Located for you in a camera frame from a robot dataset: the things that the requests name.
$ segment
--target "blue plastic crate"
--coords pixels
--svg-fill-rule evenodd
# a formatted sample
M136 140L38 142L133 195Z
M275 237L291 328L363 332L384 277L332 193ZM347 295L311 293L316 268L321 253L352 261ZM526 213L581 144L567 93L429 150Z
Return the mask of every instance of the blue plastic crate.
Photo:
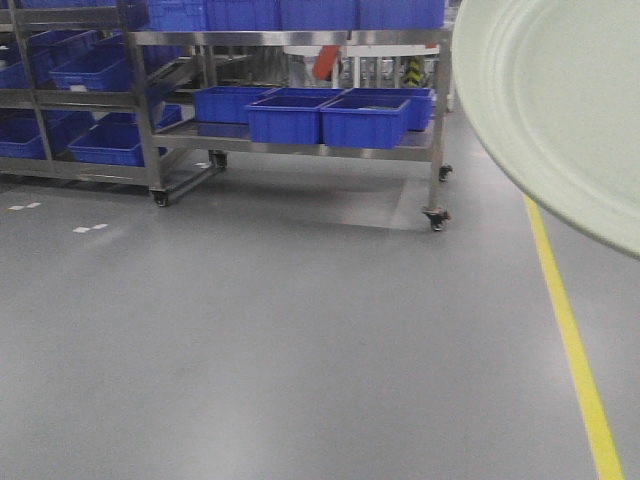
M51 78L61 89L83 85L87 90L121 92L131 86L127 60L120 52L89 53L51 70Z
M110 49L123 57L126 56L122 34L112 35L100 40L95 44L95 48L98 52ZM178 58L182 53L182 47L172 45L146 46L142 47L142 51L144 54L144 66L147 72L151 73Z
M29 88L20 55L15 59L11 58L8 50L0 50L0 60L7 62L7 66L0 71L0 88Z
M407 130L410 100L342 97L322 108L324 143L333 147L394 148Z
M330 100L317 97L268 97L247 105L251 140L315 144L322 140L320 109Z
M433 113L433 90L429 88L353 88L345 97L402 97L411 100L408 112L408 129L422 131L427 128Z
M441 28L445 3L446 0L360 0L360 29Z
M71 143L69 150L80 162L144 166L140 134L135 125L98 125Z
M34 35L29 39L32 48L48 48L56 66L88 53L98 41L98 32L89 30L52 30Z
M70 143L96 123L91 112L67 113L68 115L62 118L54 129L49 130L49 140L54 155L65 150Z
M283 30L355 30L358 0L280 0Z
M0 123L0 156L45 158L38 122L31 118L12 118Z
M164 107L164 111L162 112L162 119L156 123L156 128L165 128L169 125L173 125L174 123L182 120L182 108L180 105L166 105ZM105 123L123 123L126 125L136 125L136 114L135 113L124 113L124 112L112 112L100 120L98 120L100 125Z
M0 50L0 60L7 63L7 67L0 71L0 88L28 88L22 57L15 43L8 45L6 50ZM30 49L29 61L36 77L36 84L49 81L49 70L54 67L49 49Z
M22 0L23 8L68 8L113 6L116 0Z
M44 144L32 111L18 111L16 117L0 123L0 155L44 159ZM91 112L45 112L51 150L62 152L67 145L93 123Z
M266 97L318 97L318 98L334 98L342 95L344 90L341 88L274 88L271 91L263 93L261 96Z
M193 94L196 120L200 122L249 123L245 105L270 91L263 87L210 87Z
M210 30L280 30L280 0L208 0Z
M206 0L147 0L152 30L209 30Z

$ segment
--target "metal shelf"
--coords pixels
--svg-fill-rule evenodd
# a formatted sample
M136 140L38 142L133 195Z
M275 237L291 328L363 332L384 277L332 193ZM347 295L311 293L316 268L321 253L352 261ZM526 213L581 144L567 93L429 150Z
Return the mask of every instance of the metal shelf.
M36 90L37 102L44 109L131 111L136 99L130 92L72 92L70 90Z
M451 30L131 32L129 35L138 45L419 45L448 41L451 38Z
M129 6L127 18L132 27L144 25L149 21L146 6ZM109 29L122 25L118 7L25 8L16 10L16 21L32 30Z
M0 89L0 105L3 108L33 108L31 90L26 88Z
M53 161L31 158L0 157L0 173L31 177L60 178L93 182L124 183L128 185L148 185L145 169L121 165L99 165L76 161Z
M433 127L430 126L424 132L407 132L400 145L394 149L373 149L255 143L250 140L248 125L189 120L156 133L153 142L156 146L169 148L427 162L433 144Z

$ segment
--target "caster wheel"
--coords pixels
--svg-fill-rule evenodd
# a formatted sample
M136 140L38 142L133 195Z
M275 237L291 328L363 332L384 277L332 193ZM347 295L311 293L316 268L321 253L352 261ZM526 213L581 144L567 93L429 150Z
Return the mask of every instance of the caster wheel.
M448 180L449 174L453 172L453 167L451 165L443 165L440 167L440 174L438 175L438 180L444 183Z
M153 195L153 201L160 208L169 206L169 194L167 192L151 192Z
M226 169L227 168L227 153L220 152L215 150L213 152L209 152L209 161L217 168Z
M424 213L431 222L431 229L434 232L442 232L447 226L447 220L451 220L451 215L444 208L436 208L434 210L423 209Z

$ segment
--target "floor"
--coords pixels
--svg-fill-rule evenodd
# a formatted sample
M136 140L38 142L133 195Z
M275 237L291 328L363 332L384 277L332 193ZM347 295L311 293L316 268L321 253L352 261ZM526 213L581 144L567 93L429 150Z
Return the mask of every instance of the floor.
M596 478L522 194L447 136L443 233L422 164L232 155L167 209L2 177L0 479ZM545 221L640 478L639 264Z

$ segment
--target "metal shelving unit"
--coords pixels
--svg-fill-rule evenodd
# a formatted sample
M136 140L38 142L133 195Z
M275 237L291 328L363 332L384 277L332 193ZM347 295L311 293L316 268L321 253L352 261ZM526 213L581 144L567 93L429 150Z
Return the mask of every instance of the metal shelving unit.
M183 191L216 173L210 168L176 167L188 151L176 149L159 157L153 146L153 122L149 108L149 93L161 98L183 81L191 79L201 69L201 56L163 67L150 76L144 69L142 47L129 41L132 28L147 23L144 3L129 5L117 0L112 7L19 9L15 0L9 8L0 10L0 31L13 32L23 58L29 81L26 89L0 89L0 107L33 109L45 146L46 160L0 157L0 173L57 179L85 180L147 186L151 191ZM27 55L27 41L33 32L46 30L112 30L123 32L132 68L132 88L129 92L76 92L36 88ZM43 110L90 110L103 112L135 112L144 151L145 166L101 165L77 162L65 151L52 155Z
M439 184L446 181L451 167L443 165L444 120L451 81L451 29L363 30L363 31L262 31L262 32L132 32L132 43L142 45L213 46L322 46L322 45L426 45L439 46L435 89L435 120L426 132L408 132L400 146L392 150L332 148L326 145L284 145L254 143L246 126L198 123L187 120L155 134L156 147L208 150L212 163L224 168L226 152L258 152L363 159L411 160L431 163L428 204L423 208L434 230L442 230L449 218L438 203ZM205 59L211 68L215 60ZM159 192L156 201L163 204Z

